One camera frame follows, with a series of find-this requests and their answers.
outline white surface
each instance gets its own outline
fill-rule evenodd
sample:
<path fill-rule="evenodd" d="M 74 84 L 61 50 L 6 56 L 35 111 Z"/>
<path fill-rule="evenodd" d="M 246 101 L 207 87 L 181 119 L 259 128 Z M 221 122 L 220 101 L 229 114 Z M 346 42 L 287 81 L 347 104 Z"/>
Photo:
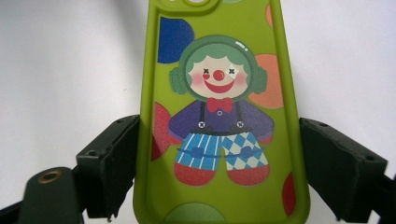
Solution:
<path fill-rule="evenodd" d="M 300 116 L 386 158 L 393 177 L 396 2 L 282 6 Z M 147 11 L 132 0 L 0 1 L 0 208 L 22 199 L 32 175 L 74 167 L 112 121 L 139 113 Z M 307 223 L 337 223 L 311 198 Z M 132 192 L 113 223 L 136 223 Z"/>

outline clown illustration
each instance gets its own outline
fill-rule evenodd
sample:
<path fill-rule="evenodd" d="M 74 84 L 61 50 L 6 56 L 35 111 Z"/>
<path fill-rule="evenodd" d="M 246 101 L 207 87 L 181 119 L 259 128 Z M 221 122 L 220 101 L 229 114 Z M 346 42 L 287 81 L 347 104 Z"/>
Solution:
<path fill-rule="evenodd" d="M 272 141 L 274 122 L 248 100 L 267 86 L 267 73 L 249 48 L 223 35 L 196 39 L 170 72 L 170 82 L 175 93 L 195 99 L 169 120 L 169 133 L 181 141 L 177 179 L 205 185 L 225 160 L 234 183 L 263 182 L 270 171 L 264 146 Z"/>

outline red nose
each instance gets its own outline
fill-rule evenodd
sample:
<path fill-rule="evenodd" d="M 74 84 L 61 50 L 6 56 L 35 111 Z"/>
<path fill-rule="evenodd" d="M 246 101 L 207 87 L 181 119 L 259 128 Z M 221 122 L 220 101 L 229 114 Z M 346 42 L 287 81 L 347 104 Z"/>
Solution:
<path fill-rule="evenodd" d="M 217 81 L 222 81 L 224 79 L 224 73 L 221 70 L 216 70 L 213 73 L 213 78 Z"/>

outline bow tie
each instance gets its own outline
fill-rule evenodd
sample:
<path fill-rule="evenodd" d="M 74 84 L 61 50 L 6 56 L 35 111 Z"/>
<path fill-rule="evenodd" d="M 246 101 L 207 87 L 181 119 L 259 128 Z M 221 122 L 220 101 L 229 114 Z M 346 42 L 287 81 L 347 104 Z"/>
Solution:
<path fill-rule="evenodd" d="M 233 99 L 231 98 L 224 98 L 224 99 L 215 99 L 209 98 L 206 101 L 207 103 L 207 110 L 209 112 L 216 112 L 218 109 L 222 109 L 223 111 L 230 113 L 233 110 Z"/>

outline phone case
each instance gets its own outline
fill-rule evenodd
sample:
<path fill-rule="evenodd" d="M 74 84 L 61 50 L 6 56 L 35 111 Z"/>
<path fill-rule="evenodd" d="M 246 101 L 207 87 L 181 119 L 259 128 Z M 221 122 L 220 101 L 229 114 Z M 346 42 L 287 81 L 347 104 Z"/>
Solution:
<path fill-rule="evenodd" d="M 139 223 L 304 223 L 279 0 L 151 0 L 134 186 Z"/>

